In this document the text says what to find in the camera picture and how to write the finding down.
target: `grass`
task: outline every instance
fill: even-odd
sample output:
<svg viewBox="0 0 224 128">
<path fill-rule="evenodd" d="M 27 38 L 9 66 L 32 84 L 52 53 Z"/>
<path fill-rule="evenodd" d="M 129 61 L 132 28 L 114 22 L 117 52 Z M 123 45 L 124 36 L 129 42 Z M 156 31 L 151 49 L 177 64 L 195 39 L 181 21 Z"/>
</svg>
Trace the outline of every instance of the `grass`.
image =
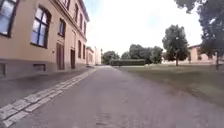
<svg viewBox="0 0 224 128">
<path fill-rule="evenodd" d="M 173 86 L 224 107 L 224 73 L 216 71 L 214 66 L 160 65 L 118 69 Z"/>
</svg>

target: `distant building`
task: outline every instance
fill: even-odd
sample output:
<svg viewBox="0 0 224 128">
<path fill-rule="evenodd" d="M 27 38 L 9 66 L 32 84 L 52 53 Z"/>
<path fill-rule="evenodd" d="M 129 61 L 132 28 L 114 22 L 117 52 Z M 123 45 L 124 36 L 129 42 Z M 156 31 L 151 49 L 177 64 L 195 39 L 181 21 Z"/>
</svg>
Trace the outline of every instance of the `distant building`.
<svg viewBox="0 0 224 128">
<path fill-rule="evenodd" d="M 197 63 L 197 62 L 207 62 L 207 63 L 213 63 L 213 61 L 215 60 L 215 56 L 211 56 L 211 58 L 209 58 L 206 54 L 201 54 L 200 53 L 200 45 L 194 45 L 194 46 L 190 46 L 188 47 L 188 50 L 190 52 L 190 56 L 191 56 L 191 62 L 193 63 Z"/>
<path fill-rule="evenodd" d="M 0 1 L 0 78 L 86 66 L 83 0 Z"/>
<path fill-rule="evenodd" d="M 95 65 L 95 54 L 91 47 L 86 48 L 86 65 L 94 66 Z"/>
<path fill-rule="evenodd" d="M 102 49 L 97 49 L 95 47 L 95 65 L 101 65 Z"/>
<path fill-rule="evenodd" d="M 216 64 L 216 56 L 211 56 L 208 57 L 206 54 L 201 54 L 200 53 L 200 45 L 193 45 L 188 47 L 188 51 L 190 52 L 190 59 L 189 57 L 184 60 L 184 61 L 179 61 L 181 64 L 205 64 L 205 65 L 210 65 L 210 64 Z M 167 60 L 163 61 L 163 64 L 172 64 L 174 62 L 169 62 Z"/>
</svg>

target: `doorway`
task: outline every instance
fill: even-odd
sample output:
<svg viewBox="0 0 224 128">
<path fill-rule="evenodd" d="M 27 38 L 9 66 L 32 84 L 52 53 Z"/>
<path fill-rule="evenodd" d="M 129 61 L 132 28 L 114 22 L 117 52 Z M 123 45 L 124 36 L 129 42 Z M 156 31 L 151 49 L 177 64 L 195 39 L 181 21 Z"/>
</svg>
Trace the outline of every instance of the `doorway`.
<svg viewBox="0 0 224 128">
<path fill-rule="evenodd" d="M 57 67 L 58 70 L 64 70 L 65 69 L 65 62 L 64 62 L 64 45 L 57 43 Z"/>
<path fill-rule="evenodd" d="M 71 69 L 75 69 L 75 50 L 71 49 Z"/>
</svg>

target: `bush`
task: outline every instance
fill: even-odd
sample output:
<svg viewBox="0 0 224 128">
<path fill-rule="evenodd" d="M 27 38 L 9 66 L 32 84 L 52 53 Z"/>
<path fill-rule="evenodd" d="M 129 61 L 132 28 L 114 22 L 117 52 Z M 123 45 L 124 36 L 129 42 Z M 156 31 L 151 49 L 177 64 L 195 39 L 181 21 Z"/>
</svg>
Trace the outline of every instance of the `bush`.
<svg viewBox="0 0 224 128">
<path fill-rule="evenodd" d="M 111 60 L 111 66 L 143 66 L 145 65 L 144 59 L 125 59 L 125 60 Z"/>
</svg>

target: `white sky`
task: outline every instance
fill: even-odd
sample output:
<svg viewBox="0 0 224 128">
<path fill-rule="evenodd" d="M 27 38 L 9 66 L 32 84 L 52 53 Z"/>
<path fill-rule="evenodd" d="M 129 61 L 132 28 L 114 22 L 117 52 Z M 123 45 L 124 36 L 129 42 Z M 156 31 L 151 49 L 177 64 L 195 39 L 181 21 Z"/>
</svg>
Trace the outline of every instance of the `white sky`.
<svg viewBox="0 0 224 128">
<path fill-rule="evenodd" d="M 114 50 L 121 55 L 131 44 L 163 47 L 165 29 L 171 24 L 185 27 L 190 45 L 201 43 L 199 16 L 178 9 L 174 0 L 85 0 L 85 3 L 90 14 L 88 45 L 104 52 Z"/>
</svg>

